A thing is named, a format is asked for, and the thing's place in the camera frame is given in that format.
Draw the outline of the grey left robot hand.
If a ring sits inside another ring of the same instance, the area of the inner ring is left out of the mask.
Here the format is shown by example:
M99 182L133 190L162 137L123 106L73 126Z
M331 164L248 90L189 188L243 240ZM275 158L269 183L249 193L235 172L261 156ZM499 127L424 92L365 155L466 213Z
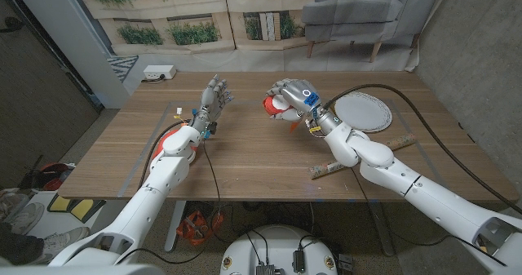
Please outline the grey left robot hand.
M215 74L201 94L201 105L190 126L202 133L209 124L216 122L223 108L234 99L227 90L227 80Z

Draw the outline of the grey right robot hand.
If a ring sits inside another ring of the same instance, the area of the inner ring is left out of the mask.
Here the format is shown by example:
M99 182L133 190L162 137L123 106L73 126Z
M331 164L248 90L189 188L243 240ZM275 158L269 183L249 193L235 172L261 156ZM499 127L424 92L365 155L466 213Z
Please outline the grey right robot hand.
M290 109L283 113L277 113L272 118L299 122L303 118L313 120L324 135L328 135L342 121L322 104L319 92L307 80L282 79L275 82L266 95L281 95L289 104Z

